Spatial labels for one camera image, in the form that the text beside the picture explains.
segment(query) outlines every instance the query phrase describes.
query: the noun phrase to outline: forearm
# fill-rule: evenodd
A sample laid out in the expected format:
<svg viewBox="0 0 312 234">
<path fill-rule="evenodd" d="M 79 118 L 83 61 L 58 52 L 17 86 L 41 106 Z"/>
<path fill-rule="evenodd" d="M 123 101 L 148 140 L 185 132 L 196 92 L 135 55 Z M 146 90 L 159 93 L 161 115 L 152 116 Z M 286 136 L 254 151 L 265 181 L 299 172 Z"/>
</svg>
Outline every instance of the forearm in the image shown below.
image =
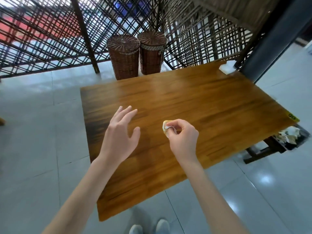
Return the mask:
<svg viewBox="0 0 312 234">
<path fill-rule="evenodd" d="M 247 229 L 206 176 L 201 164 L 195 161 L 181 166 L 194 189 L 211 232 L 247 234 Z"/>
<path fill-rule="evenodd" d="M 116 168 L 103 159 L 95 159 L 43 234 L 80 233 Z"/>
</svg>

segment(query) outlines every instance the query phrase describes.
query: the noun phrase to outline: sneaker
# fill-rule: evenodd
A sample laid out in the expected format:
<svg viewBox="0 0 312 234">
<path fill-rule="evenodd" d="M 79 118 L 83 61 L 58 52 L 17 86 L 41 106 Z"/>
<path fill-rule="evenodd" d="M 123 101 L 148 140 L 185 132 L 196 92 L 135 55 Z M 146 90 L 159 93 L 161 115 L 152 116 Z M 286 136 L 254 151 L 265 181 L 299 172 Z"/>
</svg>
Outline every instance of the sneaker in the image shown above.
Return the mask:
<svg viewBox="0 0 312 234">
<path fill-rule="evenodd" d="M 156 226 L 156 234 L 169 234 L 169 222 L 167 220 L 161 219 L 158 221 Z"/>
<path fill-rule="evenodd" d="M 141 225 L 133 225 L 130 228 L 129 234 L 143 234 L 143 228 Z"/>
</svg>

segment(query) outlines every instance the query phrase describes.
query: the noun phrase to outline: finger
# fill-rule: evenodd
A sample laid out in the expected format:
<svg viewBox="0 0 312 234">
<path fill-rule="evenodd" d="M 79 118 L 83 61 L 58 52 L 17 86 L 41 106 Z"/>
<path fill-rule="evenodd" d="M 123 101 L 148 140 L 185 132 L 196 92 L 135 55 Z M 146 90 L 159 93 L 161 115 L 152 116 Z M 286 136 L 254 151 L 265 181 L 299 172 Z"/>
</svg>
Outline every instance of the finger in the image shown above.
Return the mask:
<svg viewBox="0 0 312 234">
<path fill-rule="evenodd" d="M 134 130 L 133 130 L 133 133 L 132 133 L 132 136 L 130 138 L 131 140 L 131 143 L 132 143 L 132 146 L 133 146 L 133 150 L 137 147 L 138 145 L 138 141 L 140 139 L 140 135 L 141 135 L 141 130 L 139 127 L 136 127 Z"/>
<path fill-rule="evenodd" d="M 127 125 L 127 124 L 131 121 L 131 119 L 137 114 L 137 112 L 138 112 L 137 109 L 135 109 L 135 110 L 133 110 L 133 111 L 131 111 L 131 112 L 128 112 L 128 113 L 121 119 L 120 123 L 123 123 L 123 124 L 126 124 L 126 125 Z"/>
<path fill-rule="evenodd" d="M 166 126 L 179 126 L 181 129 L 184 129 L 188 125 L 190 125 L 190 123 L 182 119 L 176 119 L 166 124 Z"/>
<path fill-rule="evenodd" d="M 174 129 L 172 127 L 168 128 L 167 129 L 167 132 L 166 132 L 166 136 L 170 139 L 174 136 L 176 136 L 177 134 L 174 132 Z"/>
<path fill-rule="evenodd" d="M 121 111 L 122 111 L 122 106 L 120 106 L 120 107 L 118 108 L 118 110 L 115 112 L 114 116 L 111 118 L 111 121 L 113 121 L 114 118 L 115 118 Z"/>
<path fill-rule="evenodd" d="M 132 107 L 131 107 L 131 106 L 128 106 L 126 109 L 122 110 L 118 115 L 116 115 L 115 120 L 116 120 L 117 122 L 120 122 L 121 119 L 122 119 L 128 112 L 131 111 L 131 109 L 132 109 Z"/>
</svg>

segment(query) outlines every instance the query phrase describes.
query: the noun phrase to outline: hand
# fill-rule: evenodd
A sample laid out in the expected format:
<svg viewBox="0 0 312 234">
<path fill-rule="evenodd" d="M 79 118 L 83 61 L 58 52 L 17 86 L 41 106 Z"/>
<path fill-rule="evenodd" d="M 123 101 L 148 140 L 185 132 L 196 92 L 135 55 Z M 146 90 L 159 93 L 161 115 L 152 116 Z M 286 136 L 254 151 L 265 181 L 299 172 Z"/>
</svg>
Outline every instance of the hand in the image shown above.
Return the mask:
<svg viewBox="0 0 312 234">
<path fill-rule="evenodd" d="M 180 165 L 191 161 L 197 162 L 196 142 L 199 133 L 195 127 L 181 119 L 168 122 L 167 126 L 174 126 L 176 129 L 182 129 L 179 134 L 175 134 L 172 127 L 167 131 L 170 149 Z"/>
<path fill-rule="evenodd" d="M 137 109 L 131 109 L 128 106 L 122 110 L 120 106 L 105 132 L 99 158 L 104 158 L 110 165 L 119 166 L 138 145 L 141 134 L 139 127 L 133 130 L 131 138 L 128 137 L 128 123 L 138 112 Z"/>
</svg>

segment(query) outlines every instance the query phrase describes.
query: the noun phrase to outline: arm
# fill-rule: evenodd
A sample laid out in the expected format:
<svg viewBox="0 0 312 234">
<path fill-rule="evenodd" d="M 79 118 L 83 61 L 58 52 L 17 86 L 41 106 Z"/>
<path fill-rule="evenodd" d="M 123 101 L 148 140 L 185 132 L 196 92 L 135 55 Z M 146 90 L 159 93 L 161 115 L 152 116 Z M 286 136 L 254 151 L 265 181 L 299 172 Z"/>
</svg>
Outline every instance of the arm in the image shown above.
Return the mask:
<svg viewBox="0 0 312 234">
<path fill-rule="evenodd" d="M 119 107 L 105 132 L 99 156 L 43 234 L 82 232 L 108 180 L 138 145 L 139 127 L 128 137 L 128 123 L 136 113 L 137 110 L 131 111 L 131 106 L 125 110 Z"/>
<path fill-rule="evenodd" d="M 197 160 L 198 131 L 187 121 L 181 119 L 168 122 L 167 126 L 174 126 L 182 130 L 180 134 L 175 134 L 172 128 L 168 129 L 170 148 L 193 187 L 211 232 L 213 234 L 248 234 L 247 229 L 206 176 L 203 167 Z"/>
</svg>

